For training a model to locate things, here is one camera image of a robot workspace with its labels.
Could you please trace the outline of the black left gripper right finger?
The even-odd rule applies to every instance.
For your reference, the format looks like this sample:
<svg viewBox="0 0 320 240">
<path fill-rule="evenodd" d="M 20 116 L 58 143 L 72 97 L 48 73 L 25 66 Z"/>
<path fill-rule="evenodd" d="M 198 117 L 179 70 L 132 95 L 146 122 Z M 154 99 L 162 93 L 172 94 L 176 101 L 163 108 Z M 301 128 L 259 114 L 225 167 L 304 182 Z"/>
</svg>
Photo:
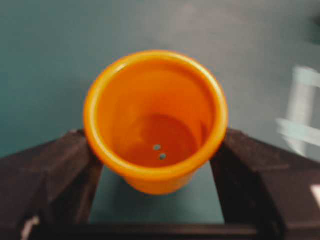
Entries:
<svg viewBox="0 0 320 240">
<path fill-rule="evenodd" d="M 227 224 L 267 240 L 319 239 L 318 162 L 229 128 L 210 164 Z"/>
</svg>

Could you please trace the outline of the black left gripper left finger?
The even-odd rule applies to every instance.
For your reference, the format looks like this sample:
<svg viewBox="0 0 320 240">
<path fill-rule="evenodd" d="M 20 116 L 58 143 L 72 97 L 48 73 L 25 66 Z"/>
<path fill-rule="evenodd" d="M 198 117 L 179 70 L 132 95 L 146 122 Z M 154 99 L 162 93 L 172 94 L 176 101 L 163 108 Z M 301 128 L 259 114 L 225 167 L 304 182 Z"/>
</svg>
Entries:
<svg viewBox="0 0 320 240">
<path fill-rule="evenodd" d="M 2 157 L 1 239 L 21 240 L 34 217 L 49 225 L 86 223 L 101 170 L 83 130 Z"/>
</svg>

